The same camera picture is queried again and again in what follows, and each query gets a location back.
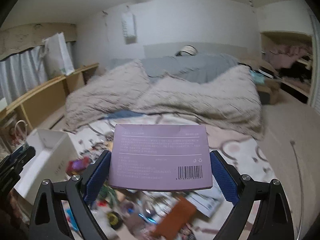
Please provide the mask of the brown leather pouch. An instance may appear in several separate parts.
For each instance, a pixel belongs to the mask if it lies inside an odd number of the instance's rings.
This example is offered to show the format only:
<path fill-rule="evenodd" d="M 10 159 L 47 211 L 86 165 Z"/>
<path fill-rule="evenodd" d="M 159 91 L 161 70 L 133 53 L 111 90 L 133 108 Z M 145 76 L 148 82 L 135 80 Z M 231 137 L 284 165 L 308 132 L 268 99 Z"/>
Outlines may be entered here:
<path fill-rule="evenodd" d="M 171 211 L 160 221 L 150 233 L 151 237 L 164 237 L 165 239 L 175 239 L 178 232 L 192 219 L 197 208 L 184 197 L 179 197 L 178 202 Z"/>

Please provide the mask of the black round tin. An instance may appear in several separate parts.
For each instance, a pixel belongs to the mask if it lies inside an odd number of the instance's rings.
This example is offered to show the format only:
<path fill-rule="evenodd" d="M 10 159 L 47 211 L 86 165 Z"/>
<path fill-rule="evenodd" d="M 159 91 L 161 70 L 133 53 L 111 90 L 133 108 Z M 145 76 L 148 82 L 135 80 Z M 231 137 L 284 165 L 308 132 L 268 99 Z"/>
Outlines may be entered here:
<path fill-rule="evenodd" d="M 121 218 L 119 213 L 109 212 L 107 213 L 107 218 L 111 228 L 113 228 L 114 230 L 118 230 L 119 228 L 121 228 L 123 224 L 123 219 Z"/>

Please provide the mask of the red cigarette box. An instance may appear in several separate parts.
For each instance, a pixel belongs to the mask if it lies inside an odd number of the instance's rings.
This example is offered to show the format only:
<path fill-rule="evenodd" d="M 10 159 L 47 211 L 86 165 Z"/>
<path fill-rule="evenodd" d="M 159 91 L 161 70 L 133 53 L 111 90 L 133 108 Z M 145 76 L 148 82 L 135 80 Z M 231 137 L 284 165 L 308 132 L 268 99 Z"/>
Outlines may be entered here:
<path fill-rule="evenodd" d="M 90 157 L 83 157 L 80 159 L 71 160 L 68 162 L 66 173 L 69 176 L 81 174 L 81 172 L 85 170 L 90 163 L 91 163 Z"/>

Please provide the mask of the cartoon print bedsheet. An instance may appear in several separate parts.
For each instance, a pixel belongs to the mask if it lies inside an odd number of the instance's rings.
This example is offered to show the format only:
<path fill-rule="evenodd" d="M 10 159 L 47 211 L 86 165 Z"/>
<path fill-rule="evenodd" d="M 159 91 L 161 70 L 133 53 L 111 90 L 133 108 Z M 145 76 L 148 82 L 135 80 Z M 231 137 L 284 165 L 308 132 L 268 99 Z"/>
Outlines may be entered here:
<path fill-rule="evenodd" d="M 204 161 L 194 165 L 180 166 L 169 174 L 172 191 L 189 191 L 190 180 L 199 181 L 205 176 L 215 180 L 233 208 L 216 235 L 216 239 L 238 239 L 245 228 L 254 202 L 259 202 L 249 239 L 293 239 L 294 230 L 291 212 L 284 189 L 279 180 L 269 183 L 253 180 L 247 174 L 240 174 L 229 165 L 218 151 L 193 150 L 191 147 L 165 146 L 163 140 L 195 139 L 199 146 L 207 140 L 206 129 L 197 125 L 143 125 L 118 124 L 115 127 L 112 151 L 104 151 L 99 159 L 80 176 L 73 176 L 68 181 L 54 183 L 52 194 L 69 202 L 78 229 L 84 239 L 105 239 L 106 235 L 93 217 L 87 201 L 94 200 L 104 181 L 115 187 L 123 187 L 116 176 L 116 163 L 121 155 L 129 155 L 120 142 L 126 140 L 140 146 L 155 142 L 160 149 L 156 154 L 136 152 L 139 156 L 154 164 L 156 157 L 191 158 L 203 156 Z"/>

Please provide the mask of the grey curtain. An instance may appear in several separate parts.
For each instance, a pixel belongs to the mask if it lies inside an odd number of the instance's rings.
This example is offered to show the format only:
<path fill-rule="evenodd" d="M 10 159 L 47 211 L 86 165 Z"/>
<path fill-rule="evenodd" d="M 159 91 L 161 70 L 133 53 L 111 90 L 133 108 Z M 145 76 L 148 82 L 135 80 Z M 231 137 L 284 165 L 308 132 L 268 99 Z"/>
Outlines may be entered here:
<path fill-rule="evenodd" d="M 71 43 L 66 43 L 72 59 Z M 44 44 L 1 61 L 1 98 L 5 98 L 8 104 L 48 80 Z"/>

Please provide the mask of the beige textured blanket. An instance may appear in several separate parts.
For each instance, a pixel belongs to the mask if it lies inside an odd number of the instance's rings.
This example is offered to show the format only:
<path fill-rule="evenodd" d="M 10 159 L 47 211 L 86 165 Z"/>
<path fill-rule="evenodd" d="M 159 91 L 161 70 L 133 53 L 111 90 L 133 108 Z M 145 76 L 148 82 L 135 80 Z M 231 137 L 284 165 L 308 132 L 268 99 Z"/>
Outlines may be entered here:
<path fill-rule="evenodd" d="M 152 83 L 141 61 L 133 60 L 67 96 L 66 130 L 72 132 L 121 110 L 192 115 L 201 123 L 258 140 L 264 136 L 261 101 L 249 67 L 242 64 L 208 83 L 190 82 L 169 73 Z"/>

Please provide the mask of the hanging white sweet bag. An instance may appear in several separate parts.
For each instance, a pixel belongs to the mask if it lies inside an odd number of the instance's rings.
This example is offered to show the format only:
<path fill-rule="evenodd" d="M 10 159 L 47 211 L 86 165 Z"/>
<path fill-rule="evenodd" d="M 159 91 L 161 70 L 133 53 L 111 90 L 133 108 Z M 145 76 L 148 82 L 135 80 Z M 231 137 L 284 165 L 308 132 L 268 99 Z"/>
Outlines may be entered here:
<path fill-rule="evenodd" d="M 126 10 L 121 14 L 121 26 L 125 40 L 134 40 L 137 37 L 135 15 L 127 5 Z"/>

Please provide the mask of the white shoe box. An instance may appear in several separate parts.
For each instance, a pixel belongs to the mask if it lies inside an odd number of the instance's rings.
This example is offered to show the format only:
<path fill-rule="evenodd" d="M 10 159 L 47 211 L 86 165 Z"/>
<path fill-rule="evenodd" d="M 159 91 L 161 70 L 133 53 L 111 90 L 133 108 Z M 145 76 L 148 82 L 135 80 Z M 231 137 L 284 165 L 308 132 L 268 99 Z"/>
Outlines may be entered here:
<path fill-rule="evenodd" d="M 69 135 L 61 131 L 37 128 L 29 134 L 27 143 L 35 148 L 35 156 L 23 167 L 15 190 L 34 204 L 41 182 L 64 181 L 68 163 L 77 159 L 78 153 Z"/>

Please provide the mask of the grey duvet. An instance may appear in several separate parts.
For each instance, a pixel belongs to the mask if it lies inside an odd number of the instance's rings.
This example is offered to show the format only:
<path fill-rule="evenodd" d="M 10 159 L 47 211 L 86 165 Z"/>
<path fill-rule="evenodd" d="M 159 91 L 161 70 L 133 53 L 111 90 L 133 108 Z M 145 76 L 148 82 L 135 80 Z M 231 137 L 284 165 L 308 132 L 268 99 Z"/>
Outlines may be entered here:
<path fill-rule="evenodd" d="M 239 60 L 228 54 L 197 54 L 195 56 L 164 56 L 141 59 L 150 81 L 155 83 L 165 73 L 190 82 L 207 83 L 238 65 Z"/>

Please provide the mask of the white tote bag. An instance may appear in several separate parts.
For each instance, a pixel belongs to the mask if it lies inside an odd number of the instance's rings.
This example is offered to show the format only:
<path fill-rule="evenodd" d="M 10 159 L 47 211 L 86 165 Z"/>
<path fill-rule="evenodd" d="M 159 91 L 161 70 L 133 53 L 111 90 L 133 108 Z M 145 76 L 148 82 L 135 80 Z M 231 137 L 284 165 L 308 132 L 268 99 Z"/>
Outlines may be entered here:
<path fill-rule="evenodd" d="M 74 66 L 64 33 L 56 33 L 42 41 L 44 44 L 44 60 L 49 78 L 71 75 L 74 72 Z"/>

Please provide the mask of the pile of clothes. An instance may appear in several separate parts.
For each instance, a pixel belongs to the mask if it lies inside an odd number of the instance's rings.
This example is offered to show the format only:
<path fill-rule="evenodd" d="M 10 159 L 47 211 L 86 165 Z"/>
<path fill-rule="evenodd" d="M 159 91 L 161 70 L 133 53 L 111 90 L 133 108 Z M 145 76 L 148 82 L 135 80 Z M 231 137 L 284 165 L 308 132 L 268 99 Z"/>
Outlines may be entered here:
<path fill-rule="evenodd" d="M 307 44 L 275 44 L 265 49 L 264 60 L 277 71 L 280 79 L 310 92 L 313 69 L 312 47 Z"/>

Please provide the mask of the white headband hat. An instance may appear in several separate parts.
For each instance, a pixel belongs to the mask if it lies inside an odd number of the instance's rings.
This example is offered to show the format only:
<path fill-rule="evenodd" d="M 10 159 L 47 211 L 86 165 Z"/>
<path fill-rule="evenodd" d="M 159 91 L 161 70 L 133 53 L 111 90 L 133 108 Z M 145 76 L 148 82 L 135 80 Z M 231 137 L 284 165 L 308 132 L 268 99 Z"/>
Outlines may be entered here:
<path fill-rule="evenodd" d="M 175 54 L 175 56 L 195 56 L 197 54 L 198 51 L 195 47 L 191 45 L 185 45 Z"/>

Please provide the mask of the wooden shelf unit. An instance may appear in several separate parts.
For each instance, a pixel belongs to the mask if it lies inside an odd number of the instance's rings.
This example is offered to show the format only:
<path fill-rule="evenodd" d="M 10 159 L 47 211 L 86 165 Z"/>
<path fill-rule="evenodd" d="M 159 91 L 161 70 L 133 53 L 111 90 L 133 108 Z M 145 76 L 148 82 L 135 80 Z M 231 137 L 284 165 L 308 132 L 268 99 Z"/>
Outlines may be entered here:
<path fill-rule="evenodd" d="M 71 75 L 57 76 L 28 91 L 1 111 L 1 120 L 11 113 L 28 124 L 29 131 L 35 128 L 51 129 L 65 115 L 67 96 L 85 86 L 85 75 L 92 75 L 98 63 L 83 66 Z"/>

